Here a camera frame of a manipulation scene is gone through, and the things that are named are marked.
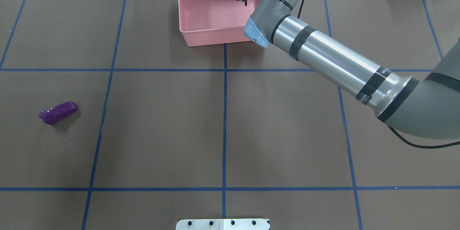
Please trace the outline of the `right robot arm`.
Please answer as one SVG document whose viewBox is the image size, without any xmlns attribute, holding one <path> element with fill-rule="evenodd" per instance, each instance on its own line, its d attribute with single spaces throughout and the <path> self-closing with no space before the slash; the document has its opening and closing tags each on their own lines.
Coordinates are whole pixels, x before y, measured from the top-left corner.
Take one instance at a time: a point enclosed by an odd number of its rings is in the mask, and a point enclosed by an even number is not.
<svg viewBox="0 0 460 230">
<path fill-rule="evenodd" d="M 261 0 L 244 35 L 312 68 L 373 109 L 391 129 L 429 139 L 459 138 L 459 43 L 423 81 L 401 77 L 291 15 L 298 1 Z"/>
</svg>

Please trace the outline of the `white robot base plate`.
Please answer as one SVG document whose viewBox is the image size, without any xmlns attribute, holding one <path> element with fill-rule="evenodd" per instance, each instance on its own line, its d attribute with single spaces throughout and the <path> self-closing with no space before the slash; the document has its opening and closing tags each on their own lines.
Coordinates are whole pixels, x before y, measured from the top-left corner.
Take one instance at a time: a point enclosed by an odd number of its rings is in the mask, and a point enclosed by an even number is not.
<svg viewBox="0 0 460 230">
<path fill-rule="evenodd" d="M 264 218 L 206 218 L 179 220 L 176 230 L 270 230 Z"/>
</svg>

